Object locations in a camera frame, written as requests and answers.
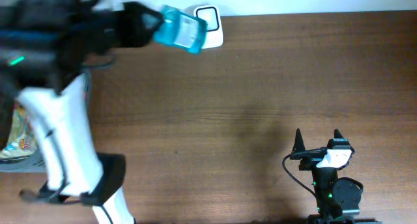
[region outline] white label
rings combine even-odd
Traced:
[[[190,48],[193,46],[198,34],[198,21],[193,20],[187,16],[180,16],[180,31],[174,44]]]

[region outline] wooden table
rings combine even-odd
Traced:
[[[360,217],[417,219],[417,12],[223,18],[224,45],[200,55],[118,49],[94,75],[97,150],[126,154],[142,223],[247,223],[316,213],[281,167],[300,128],[307,148],[335,128],[356,154]],[[311,174],[289,169],[306,184]],[[82,206],[23,204],[44,175],[0,174],[0,223],[95,223]]]

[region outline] green light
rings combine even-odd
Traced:
[[[25,60],[25,57],[19,57],[19,58],[15,59],[14,61],[11,61],[8,65],[9,66],[14,66],[14,65],[17,65],[18,63],[20,63],[24,60]]]

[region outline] brown tabletop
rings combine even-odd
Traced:
[[[307,148],[333,130],[356,154],[339,172],[364,186],[359,217],[417,220],[417,12],[222,18],[200,55],[118,49],[95,72],[96,149],[126,155],[124,192],[140,223],[247,223],[317,213],[281,167],[295,130]],[[306,184],[311,174],[298,172]],[[82,206],[23,204],[45,175],[0,174],[0,223],[96,223]]]

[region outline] teal can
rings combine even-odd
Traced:
[[[164,6],[161,13],[164,23],[154,33],[155,41],[189,53],[200,53],[206,39],[207,22],[170,6]]]

